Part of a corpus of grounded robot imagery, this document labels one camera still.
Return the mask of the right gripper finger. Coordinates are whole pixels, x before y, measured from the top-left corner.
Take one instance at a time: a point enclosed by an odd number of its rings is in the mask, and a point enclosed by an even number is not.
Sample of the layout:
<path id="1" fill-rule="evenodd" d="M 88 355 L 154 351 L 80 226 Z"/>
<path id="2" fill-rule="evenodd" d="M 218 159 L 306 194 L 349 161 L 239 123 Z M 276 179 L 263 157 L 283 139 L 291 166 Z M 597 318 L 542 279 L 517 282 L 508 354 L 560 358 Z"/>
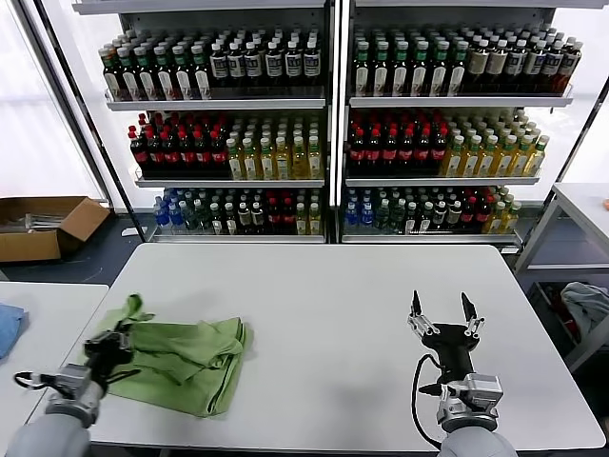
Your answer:
<path id="1" fill-rule="evenodd" d="M 475 305 L 468 298 L 465 292 L 461 294 L 461 298 L 463 313 L 467 324 L 464 334 L 467 337 L 479 339 L 481 329 L 485 325 L 485 318 L 478 315 Z"/>
<path id="2" fill-rule="evenodd" d="M 416 290 L 413 291 L 407 324 L 420 339 L 424 336 L 431 336 L 436 333 L 435 325 L 422 313 L 420 297 Z"/>

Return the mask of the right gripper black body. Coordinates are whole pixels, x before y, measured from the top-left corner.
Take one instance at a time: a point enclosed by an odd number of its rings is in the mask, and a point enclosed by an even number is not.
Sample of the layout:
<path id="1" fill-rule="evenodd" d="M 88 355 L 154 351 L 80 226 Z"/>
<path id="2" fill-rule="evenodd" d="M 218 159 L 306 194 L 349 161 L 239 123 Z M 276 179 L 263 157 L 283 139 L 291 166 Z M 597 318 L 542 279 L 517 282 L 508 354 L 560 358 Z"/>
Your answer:
<path id="1" fill-rule="evenodd" d="M 477 339 L 472 333 L 466 333 L 467 327 L 455 324 L 435 324 L 438 331 L 425 333 L 422 344 L 438 355 L 442 379 L 464 379 L 473 373 L 470 352 L 477 346 Z"/>

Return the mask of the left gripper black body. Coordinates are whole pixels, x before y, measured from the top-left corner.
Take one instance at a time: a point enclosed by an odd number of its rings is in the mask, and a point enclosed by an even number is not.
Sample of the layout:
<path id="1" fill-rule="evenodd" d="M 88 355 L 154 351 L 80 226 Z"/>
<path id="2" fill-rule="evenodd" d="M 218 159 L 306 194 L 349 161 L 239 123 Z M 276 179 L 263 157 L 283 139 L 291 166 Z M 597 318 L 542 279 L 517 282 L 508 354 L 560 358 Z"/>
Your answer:
<path id="1" fill-rule="evenodd" d="M 109 377 L 116 367 L 131 362 L 133 357 L 127 334 L 103 331 L 84 344 L 86 366 L 92 377 Z"/>

